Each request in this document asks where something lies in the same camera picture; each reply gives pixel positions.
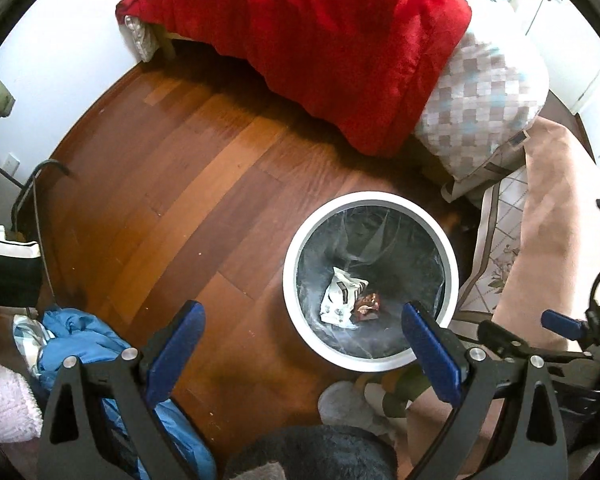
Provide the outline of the red fleece blanket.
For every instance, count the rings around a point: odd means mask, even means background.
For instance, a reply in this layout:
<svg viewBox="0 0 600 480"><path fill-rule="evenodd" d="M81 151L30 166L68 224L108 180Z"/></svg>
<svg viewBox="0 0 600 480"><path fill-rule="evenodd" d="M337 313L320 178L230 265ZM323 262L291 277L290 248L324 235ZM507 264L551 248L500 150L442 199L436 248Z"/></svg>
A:
<svg viewBox="0 0 600 480"><path fill-rule="evenodd" d="M242 58L360 153L391 157L472 12L466 0L121 0L116 15Z"/></svg>

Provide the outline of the white crumpled wrapper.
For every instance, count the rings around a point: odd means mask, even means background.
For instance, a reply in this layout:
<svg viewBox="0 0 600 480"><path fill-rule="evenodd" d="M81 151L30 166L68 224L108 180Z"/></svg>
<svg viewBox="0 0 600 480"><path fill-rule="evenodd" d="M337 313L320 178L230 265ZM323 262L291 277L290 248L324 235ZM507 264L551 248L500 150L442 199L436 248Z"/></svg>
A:
<svg viewBox="0 0 600 480"><path fill-rule="evenodd" d="M352 322L354 306L367 286L368 281L354 278L347 271L334 266L332 280L327 286L321 302L321 321L345 330L355 328Z"/></svg>

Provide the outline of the brown crumpled wrapper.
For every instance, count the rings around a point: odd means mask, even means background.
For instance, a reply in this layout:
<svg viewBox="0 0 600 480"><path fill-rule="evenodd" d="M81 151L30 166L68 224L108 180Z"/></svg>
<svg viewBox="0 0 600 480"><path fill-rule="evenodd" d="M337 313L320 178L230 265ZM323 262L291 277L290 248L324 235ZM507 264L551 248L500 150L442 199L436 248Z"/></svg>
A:
<svg viewBox="0 0 600 480"><path fill-rule="evenodd" d="M366 322L378 319L380 310L380 297L377 292L358 297L353 308L355 322Z"/></svg>

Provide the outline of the blue jacket on floor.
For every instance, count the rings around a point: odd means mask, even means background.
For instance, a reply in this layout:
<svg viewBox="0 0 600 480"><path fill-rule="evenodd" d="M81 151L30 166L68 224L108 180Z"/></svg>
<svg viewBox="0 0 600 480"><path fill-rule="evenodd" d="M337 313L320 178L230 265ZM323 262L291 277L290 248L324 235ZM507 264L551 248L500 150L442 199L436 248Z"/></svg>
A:
<svg viewBox="0 0 600 480"><path fill-rule="evenodd" d="M76 356L84 364L112 361L130 344L97 316L73 308L48 310L42 317L48 337L38 355L38 383L50 393L62 363ZM168 399L155 413L174 445L201 479L216 477L215 460L185 414Z"/></svg>

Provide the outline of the dark fuzzy slipper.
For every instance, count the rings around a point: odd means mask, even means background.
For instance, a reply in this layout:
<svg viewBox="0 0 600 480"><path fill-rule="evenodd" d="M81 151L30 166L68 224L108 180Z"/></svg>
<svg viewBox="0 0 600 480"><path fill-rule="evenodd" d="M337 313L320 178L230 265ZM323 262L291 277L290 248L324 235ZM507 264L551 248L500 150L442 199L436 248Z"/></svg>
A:
<svg viewBox="0 0 600 480"><path fill-rule="evenodd" d="M227 479L395 479L394 448L352 426L295 426L260 437L230 458Z"/></svg>

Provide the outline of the grey fuzzy slipper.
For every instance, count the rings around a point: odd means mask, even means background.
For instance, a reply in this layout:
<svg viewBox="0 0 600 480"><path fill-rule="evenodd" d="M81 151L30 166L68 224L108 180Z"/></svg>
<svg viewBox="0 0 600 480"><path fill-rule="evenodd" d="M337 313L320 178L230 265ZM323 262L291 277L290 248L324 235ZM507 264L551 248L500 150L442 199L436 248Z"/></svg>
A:
<svg viewBox="0 0 600 480"><path fill-rule="evenodd" d="M318 397L317 411L324 425L351 426L390 439L396 436L388 420L376 414L353 382L327 387Z"/></svg>

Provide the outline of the checkered grey white quilt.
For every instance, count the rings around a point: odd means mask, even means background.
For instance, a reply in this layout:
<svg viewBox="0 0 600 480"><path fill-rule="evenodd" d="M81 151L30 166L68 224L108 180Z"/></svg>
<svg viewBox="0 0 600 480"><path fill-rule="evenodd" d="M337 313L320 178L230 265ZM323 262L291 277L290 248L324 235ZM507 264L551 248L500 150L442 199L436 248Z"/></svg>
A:
<svg viewBox="0 0 600 480"><path fill-rule="evenodd" d="M414 130L444 169L462 180L528 129L545 105L550 75L505 2L465 0L469 25Z"/></svg>

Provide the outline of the white round trash bin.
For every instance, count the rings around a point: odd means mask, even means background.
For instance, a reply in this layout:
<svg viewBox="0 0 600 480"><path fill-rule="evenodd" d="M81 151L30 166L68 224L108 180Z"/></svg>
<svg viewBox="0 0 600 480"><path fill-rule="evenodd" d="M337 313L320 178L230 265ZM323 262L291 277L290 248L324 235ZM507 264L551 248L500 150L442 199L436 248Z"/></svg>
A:
<svg viewBox="0 0 600 480"><path fill-rule="evenodd" d="M368 281L377 320L345 330L320 319L332 268ZM404 304L420 304L441 327L454 314L460 274L449 237L431 214L396 194L339 196L302 223L283 265L283 294L292 325L321 358L344 370L377 373L414 361L402 330Z"/></svg>

